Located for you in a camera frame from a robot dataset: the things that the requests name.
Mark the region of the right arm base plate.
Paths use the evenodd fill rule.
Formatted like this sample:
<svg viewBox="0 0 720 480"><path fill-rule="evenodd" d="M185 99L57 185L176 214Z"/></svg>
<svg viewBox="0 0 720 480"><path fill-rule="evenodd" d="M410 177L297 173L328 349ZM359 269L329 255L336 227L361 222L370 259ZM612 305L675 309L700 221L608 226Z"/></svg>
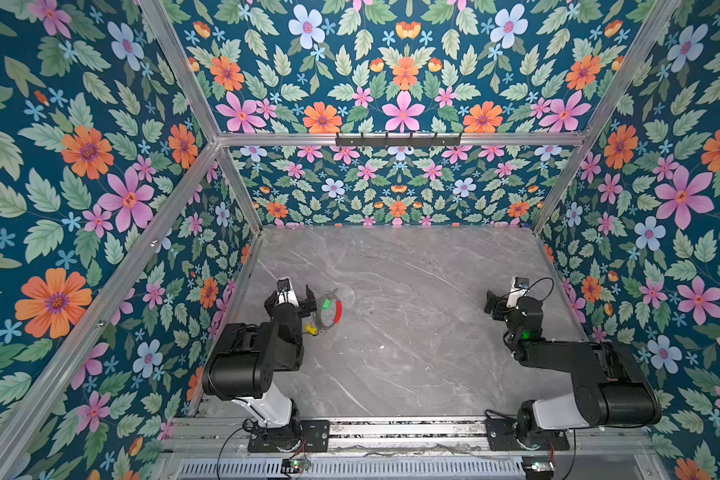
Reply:
<svg viewBox="0 0 720 480"><path fill-rule="evenodd" d="M562 430L523 430L507 418L486 418L486 438L491 451L569 451L566 433Z"/></svg>

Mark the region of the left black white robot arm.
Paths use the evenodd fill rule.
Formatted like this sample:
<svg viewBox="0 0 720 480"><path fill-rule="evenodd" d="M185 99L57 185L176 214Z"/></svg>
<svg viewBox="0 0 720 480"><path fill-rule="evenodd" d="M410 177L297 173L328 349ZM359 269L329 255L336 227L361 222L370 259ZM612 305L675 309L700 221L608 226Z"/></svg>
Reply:
<svg viewBox="0 0 720 480"><path fill-rule="evenodd" d="M258 325L226 325L209 356L201 384L203 393L242 407L250 417L250 433L280 451L302 442L295 401L274 383L277 372L296 372L304 357L303 320L317 311L311 289L300 299L288 278L277 281L265 300L268 319Z"/></svg>

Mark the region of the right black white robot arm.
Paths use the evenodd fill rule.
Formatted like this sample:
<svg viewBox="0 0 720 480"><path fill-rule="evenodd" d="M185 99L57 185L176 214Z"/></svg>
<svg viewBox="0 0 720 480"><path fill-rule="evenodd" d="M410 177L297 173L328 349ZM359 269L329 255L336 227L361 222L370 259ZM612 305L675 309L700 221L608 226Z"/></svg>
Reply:
<svg viewBox="0 0 720 480"><path fill-rule="evenodd" d="M506 326L502 341L521 366L565 373L569 393L527 400L507 429L490 442L509 437L532 450L561 450L565 432L595 428L642 428L659 423L663 409L654 388L630 348L620 342L548 340L543 336L543 302L517 289L505 295L486 293L485 313Z"/></svg>

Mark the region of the metal keyring with red handle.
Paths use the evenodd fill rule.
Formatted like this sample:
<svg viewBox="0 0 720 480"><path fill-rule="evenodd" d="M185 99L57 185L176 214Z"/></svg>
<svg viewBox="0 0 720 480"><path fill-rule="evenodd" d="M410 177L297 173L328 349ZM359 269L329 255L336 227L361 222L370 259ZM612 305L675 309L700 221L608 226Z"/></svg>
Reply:
<svg viewBox="0 0 720 480"><path fill-rule="evenodd" d="M331 306L323 309L322 304L325 299L331 300ZM319 331L327 331L337 326L343 315L343 303L338 297L337 290L324 293L317 298L317 312L314 313L314 324Z"/></svg>

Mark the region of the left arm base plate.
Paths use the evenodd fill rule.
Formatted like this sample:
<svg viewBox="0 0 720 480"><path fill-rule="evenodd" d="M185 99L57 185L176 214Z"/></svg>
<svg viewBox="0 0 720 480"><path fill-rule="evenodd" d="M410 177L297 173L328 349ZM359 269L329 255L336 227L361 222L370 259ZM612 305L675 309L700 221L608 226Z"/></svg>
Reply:
<svg viewBox="0 0 720 480"><path fill-rule="evenodd" d="M278 428L254 423L250 428L249 453L325 453L331 423L328 420L300 420Z"/></svg>

